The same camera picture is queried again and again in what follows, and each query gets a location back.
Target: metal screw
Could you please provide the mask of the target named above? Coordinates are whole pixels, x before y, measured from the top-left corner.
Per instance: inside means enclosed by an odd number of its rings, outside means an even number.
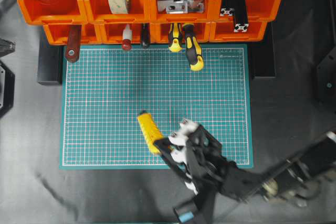
[[[75,51],[73,51],[73,50],[70,50],[69,52],[68,52],[68,55],[70,55],[70,56],[73,56],[75,54]]]

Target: cutting mat grid lines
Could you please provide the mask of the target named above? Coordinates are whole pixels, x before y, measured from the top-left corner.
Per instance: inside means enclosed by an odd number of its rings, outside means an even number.
[[[202,123],[223,155],[252,167],[246,47],[203,48],[191,72],[185,51],[124,52],[84,47],[65,67],[61,168],[167,168],[147,148],[137,114],[150,112],[164,135],[183,118]]]

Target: screwdriver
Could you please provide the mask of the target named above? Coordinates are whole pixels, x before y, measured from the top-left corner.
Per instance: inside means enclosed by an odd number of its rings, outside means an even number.
[[[141,25],[140,44],[143,49],[147,49],[151,45],[151,35],[148,23]]]
[[[202,57],[202,49],[199,46],[196,35],[194,33],[194,24],[185,23],[182,26],[184,31],[184,39],[186,44],[186,55],[189,61],[190,69],[192,71],[200,71],[204,67],[204,61]]]
[[[179,23],[170,24],[170,31],[168,34],[169,50],[171,52],[179,52],[182,50],[182,32]]]

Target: screwdriver handle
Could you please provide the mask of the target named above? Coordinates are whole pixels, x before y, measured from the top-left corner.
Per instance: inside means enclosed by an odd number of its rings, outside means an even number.
[[[144,49],[149,48],[149,46],[151,45],[151,35],[150,35],[150,32],[149,32],[149,24],[148,23],[142,24],[140,41],[141,41],[141,46]]]
[[[204,68],[204,61],[202,57],[202,49],[197,42],[194,33],[194,24],[185,23],[182,27],[184,31],[184,39],[186,44],[186,56],[189,61],[190,69],[192,71],[200,71]]]
[[[71,63],[79,60],[82,25],[71,25],[65,58]]]
[[[171,52],[179,52],[182,50],[182,32],[179,23],[171,23],[168,34],[169,50]]]

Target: yellow and black screwdriver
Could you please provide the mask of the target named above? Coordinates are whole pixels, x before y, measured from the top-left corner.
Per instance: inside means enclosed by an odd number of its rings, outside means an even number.
[[[182,50],[182,32],[179,23],[170,24],[170,31],[168,34],[169,50],[171,52],[179,52]]]
[[[182,26],[184,31],[184,39],[186,44],[186,55],[189,61],[190,69],[193,71],[200,71],[204,67],[204,61],[202,57],[202,49],[197,42],[196,35],[194,33],[194,24],[185,23]]]

